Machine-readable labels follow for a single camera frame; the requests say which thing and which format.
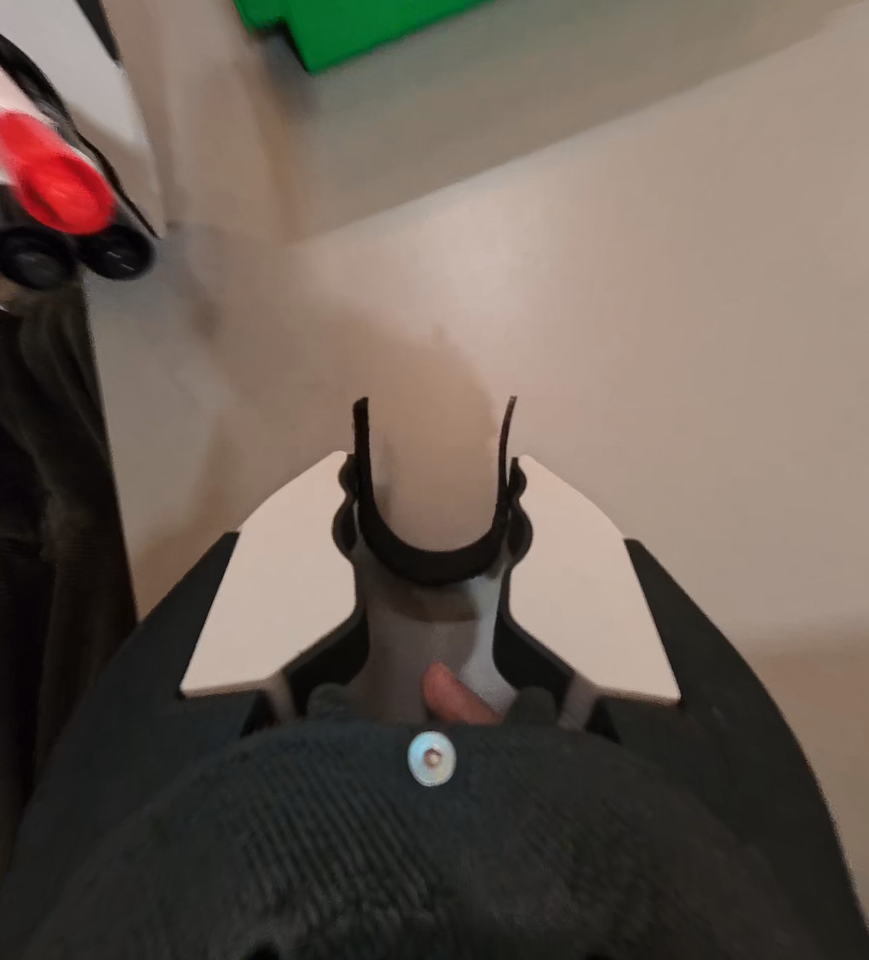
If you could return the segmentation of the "red dry erase marker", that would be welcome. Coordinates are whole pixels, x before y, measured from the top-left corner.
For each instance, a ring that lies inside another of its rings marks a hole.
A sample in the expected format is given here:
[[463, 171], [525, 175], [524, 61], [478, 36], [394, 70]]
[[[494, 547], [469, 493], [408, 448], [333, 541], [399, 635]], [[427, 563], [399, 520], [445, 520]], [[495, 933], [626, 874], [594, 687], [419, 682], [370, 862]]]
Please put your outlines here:
[[106, 176], [1, 66], [0, 170], [21, 207], [52, 230], [87, 236], [117, 219], [118, 199]]

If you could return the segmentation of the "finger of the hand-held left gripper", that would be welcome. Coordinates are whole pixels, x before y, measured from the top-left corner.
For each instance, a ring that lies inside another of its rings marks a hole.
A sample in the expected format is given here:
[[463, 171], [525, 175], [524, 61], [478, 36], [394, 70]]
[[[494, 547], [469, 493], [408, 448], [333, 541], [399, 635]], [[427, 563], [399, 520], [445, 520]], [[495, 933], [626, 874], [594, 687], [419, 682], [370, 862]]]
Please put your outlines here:
[[41, 70], [79, 133], [112, 165], [128, 199], [154, 234], [164, 234], [159, 175], [136, 92], [79, 3], [0, 1], [0, 36]]

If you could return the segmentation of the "green plastic bin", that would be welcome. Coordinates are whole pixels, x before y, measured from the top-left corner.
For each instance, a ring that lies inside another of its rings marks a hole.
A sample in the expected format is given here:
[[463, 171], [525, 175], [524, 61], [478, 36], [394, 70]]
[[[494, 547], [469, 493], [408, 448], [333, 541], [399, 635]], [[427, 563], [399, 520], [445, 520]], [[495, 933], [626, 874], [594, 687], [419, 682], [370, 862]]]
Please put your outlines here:
[[314, 75], [402, 40], [482, 1], [235, 1], [245, 28], [283, 33]]

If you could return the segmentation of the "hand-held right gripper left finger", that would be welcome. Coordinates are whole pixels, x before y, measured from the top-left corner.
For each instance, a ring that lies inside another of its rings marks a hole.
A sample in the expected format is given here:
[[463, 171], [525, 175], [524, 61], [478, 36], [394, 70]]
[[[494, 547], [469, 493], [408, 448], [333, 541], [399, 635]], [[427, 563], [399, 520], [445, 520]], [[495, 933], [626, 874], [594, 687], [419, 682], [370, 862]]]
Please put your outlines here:
[[279, 722], [322, 685], [349, 685], [370, 652], [353, 554], [355, 461], [336, 451], [267, 498], [239, 528], [194, 654], [188, 700], [261, 692]]

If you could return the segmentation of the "dark olive pants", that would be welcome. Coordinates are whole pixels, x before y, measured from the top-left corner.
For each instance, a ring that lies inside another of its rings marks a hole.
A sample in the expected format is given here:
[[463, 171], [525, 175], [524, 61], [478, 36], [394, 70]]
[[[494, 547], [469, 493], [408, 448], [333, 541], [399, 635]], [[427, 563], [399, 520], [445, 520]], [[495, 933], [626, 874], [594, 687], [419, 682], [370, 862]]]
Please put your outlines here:
[[0, 538], [124, 538], [87, 303], [0, 305]]

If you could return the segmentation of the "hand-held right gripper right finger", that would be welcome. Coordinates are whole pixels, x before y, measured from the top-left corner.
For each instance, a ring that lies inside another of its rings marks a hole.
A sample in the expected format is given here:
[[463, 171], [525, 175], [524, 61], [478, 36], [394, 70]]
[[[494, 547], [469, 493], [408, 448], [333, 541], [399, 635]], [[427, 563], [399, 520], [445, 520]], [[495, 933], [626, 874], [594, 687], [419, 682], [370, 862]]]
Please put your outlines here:
[[681, 687], [618, 527], [530, 456], [513, 459], [508, 566], [494, 664], [514, 690], [546, 690], [557, 725], [599, 702], [677, 708]]

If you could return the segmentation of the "person's right hand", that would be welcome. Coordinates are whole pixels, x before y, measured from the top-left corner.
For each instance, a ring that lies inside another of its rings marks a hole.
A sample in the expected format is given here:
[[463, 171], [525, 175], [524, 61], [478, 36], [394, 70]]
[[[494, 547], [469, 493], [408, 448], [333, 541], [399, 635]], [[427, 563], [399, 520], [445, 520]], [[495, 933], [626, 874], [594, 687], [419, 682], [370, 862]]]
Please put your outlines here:
[[423, 702], [447, 725], [497, 726], [502, 717], [442, 663], [434, 663], [421, 680]]

